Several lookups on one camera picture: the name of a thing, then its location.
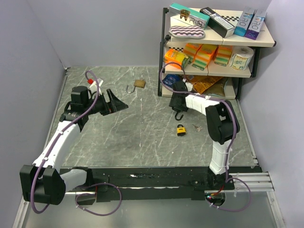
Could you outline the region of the yellow padlock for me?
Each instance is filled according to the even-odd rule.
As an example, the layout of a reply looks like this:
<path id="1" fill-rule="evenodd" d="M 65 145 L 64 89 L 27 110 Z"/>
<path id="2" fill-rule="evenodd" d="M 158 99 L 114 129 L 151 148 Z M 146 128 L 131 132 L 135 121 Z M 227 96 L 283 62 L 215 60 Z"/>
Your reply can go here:
<path id="1" fill-rule="evenodd" d="M 182 124 L 177 125 L 177 135 L 184 136 L 186 134 L 186 129 Z"/>

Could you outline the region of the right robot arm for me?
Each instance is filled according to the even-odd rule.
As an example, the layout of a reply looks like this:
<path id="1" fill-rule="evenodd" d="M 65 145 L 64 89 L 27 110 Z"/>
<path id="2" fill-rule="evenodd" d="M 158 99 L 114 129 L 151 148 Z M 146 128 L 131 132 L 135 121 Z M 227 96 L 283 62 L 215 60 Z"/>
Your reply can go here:
<path id="1" fill-rule="evenodd" d="M 213 99 L 188 91 L 186 83 L 178 81 L 172 85 L 173 92 L 169 106 L 176 112 L 195 110 L 206 117 L 207 130 L 213 141 L 209 168 L 213 172 L 207 182 L 212 189 L 224 184 L 223 173 L 229 169 L 229 155 L 232 143 L 239 132 L 239 123 L 232 104 L 228 100 Z"/>

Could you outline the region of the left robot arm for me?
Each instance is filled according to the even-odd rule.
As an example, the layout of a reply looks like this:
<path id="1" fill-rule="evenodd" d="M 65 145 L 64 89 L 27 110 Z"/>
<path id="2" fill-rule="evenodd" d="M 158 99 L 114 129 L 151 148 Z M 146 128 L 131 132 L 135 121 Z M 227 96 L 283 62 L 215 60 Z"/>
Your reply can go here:
<path id="1" fill-rule="evenodd" d="M 24 165 L 19 172 L 25 201 L 58 205 L 65 193 L 76 187 L 84 191 L 92 189 L 94 178 L 90 168 L 74 167 L 64 174 L 60 174 L 60 168 L 90 115 L 100 113 L 105 116 L 128 108 L 111 89 L 106 92 L 109 101 L 103 93 L 91 93 L 85 86 L 72 89 L 71 101 L 65 106 L 49 144 L 32 165 Z"/>

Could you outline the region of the black padlock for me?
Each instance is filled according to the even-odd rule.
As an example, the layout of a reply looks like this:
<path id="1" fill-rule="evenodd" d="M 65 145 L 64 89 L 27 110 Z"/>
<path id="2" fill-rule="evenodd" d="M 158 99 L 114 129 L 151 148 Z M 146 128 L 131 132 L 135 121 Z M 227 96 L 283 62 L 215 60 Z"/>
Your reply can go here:
<path id="1" fill-rule="evenodd" d="M 184 110 L 183 109 L 177 109 L 175 107 L 172 107 L 172 110 L 175 112 L 174 118 L 175 118 L 176 121 L 180 121 L 184 117 L 184 114 L 183 114 Z"/>

